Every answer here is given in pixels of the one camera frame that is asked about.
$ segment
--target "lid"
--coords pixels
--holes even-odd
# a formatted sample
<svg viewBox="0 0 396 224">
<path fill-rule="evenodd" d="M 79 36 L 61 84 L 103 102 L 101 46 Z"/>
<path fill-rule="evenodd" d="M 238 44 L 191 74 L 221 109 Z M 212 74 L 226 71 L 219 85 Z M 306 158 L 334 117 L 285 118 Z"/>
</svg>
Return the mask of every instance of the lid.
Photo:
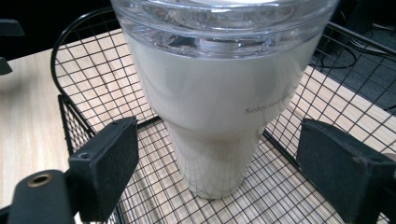
<svg viewBox="0 0 396 224">
<path fill-rule="evenodd" d="M 268 35 L 315 21 L 325 24 L 337 0 L 113 0 L 124 18 L 184 36 Z"/>
</svg>

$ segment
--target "metal wire grid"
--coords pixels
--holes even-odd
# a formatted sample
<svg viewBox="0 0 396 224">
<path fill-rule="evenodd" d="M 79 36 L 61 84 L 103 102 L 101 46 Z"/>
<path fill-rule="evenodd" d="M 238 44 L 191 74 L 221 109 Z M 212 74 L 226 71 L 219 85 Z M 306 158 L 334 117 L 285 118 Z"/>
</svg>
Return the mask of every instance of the metal wire grid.
<svg viewBox="0 0 396 224">
<path fill-rule="evenodd" d="M 114 28 L 114 24 L 108 23 L 114 21 L 113 12 L 107 8 L 71 24 L 52 53 L 51 70 L 57 87 L 67 99 L 61 101 L 61 107 L 64 108 L 63 114 L 66 114 L 64 126 L 71 151 L 79 149 L 91 132 L 100 131 L 114 119 L 135 115 L 140 120 L 141 159 L 119 204 L 124 221 L 342 223 L 331 206 L 294 168 L 293 161 L 286 160 L 276 150 L 280 147 L 295 156 L 303 117 L 331 121 L 350 133 L 353 130 L 345 128 L 344 117 L 347 117 L 345 113 L 351 105 L 360 109 L 354 104 L 354 99 L 359 98 L 359 95 L 355 93 L 346 98 L 341 85 L 337 86 L 329 78 L 331 67 L 326 76 L 313 69 L 305 72 L 290 107 L 267 126 L 268 136 L 275 140 L 276 147 L 267 138 L 262 139 L 241 189 L 222 200 L 203 200 L 194 197 L 181 180 L 172 145 L 162 122 L 151 123 L 157 117 L 144 98 L 120 30 L 110 29 Z M 327 51 L 318 49 L 318 52 L 323 54 Z M 320 69 L 318 61 L 314 66 Z M 320 66 L 323 69 L 327 67 L 324 64 Z M 328 95 L 331 100 L 320 96 L 320 92 L 325 92 L 324 95 Z M 333 105 L 334 99 L 344 100 L 344 108 Z M 338 111 L 335 119 L 331 117 L 334 116 L 332 113 L 328 113 L 329 108 Z M 376 109 L 372 105 L 362 110 L 361 114 L 364 115 L 351 119 L 349 123 L 353 124 L 352 127 L 360 127 L 359 121 L 368 116 L 379 123 L 377 131 L 385 127 L 394 133 L 392 126 L 388 125 L 392 121 L 391 115 L 379 119 L 377 114 L 370 114 L 373 108 Z M 382 144 L 386 146 L 381 150 L 390 148 L 394 152 L 391 144 Z"/>
<path fill-rule="evenodd" d="M 161 120 L 139 130 L 140 163 L 120 204 L 135 223 L 339 223 L 341 218 L 262 138 L 241 188 L 221 200 L 194 196 L 179 174 Z"/>
<path fill-rule="evenodd" d="M 111 8 L 98 10 L 72 23 L 52 52 L 55 84 L 95 132 L 114 119 L 156 116 L 119 28 Z"/>
<path fill-rule="evenodd" d="M 302 118 L 330 123 L 380 152 L 396 153 L 396 51 L 335 24 L 328 29 L 289 108 L 266 131 L 294 158 Z"/>
</svg>

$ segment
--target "light wood surface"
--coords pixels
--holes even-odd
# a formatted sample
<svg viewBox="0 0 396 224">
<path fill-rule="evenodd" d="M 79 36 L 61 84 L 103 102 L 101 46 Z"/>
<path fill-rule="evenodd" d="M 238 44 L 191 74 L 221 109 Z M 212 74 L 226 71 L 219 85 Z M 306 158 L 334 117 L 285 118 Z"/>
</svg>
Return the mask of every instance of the light wood surface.
<svg viewBox="0 0 396 224">
<path fill-rule="evenodd" d="M 0 76 L 1 207 L 11 204 L 15 186 L 26 176 L 68 167 L 50 50 L 9 64 L 13 72 Z"/>
</svg>

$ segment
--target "wire mesh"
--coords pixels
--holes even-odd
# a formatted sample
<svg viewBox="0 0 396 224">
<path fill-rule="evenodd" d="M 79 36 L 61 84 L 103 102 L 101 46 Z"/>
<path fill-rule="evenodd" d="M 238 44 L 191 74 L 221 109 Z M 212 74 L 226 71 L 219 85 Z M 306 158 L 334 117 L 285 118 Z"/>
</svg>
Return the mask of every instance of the wire mesh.
<svg viewBox="0 0 396 224">
<path fill-rule="evenodd" d="M 394 51 L 330 24 L 290 106 L 267 125 L 241 188 L 213 201 L 194 196 L 182 181 L 168 132 L 144 97 L 111 8 L 68 27 L 52 52 L 51 70 L 63 94 L 69 151 L 112 120 L 139 119 L 140 162 L 113 215 L 118 221 L 110 223 L 343 223 L 295 166 L 300 123 L 322 120 L 378 151 L 395 153 L 393 57 Z M 379 80 L 383 73 L 391 80 Z M 373 85 L 377 94 L 365 91 Z"/>
</svg>

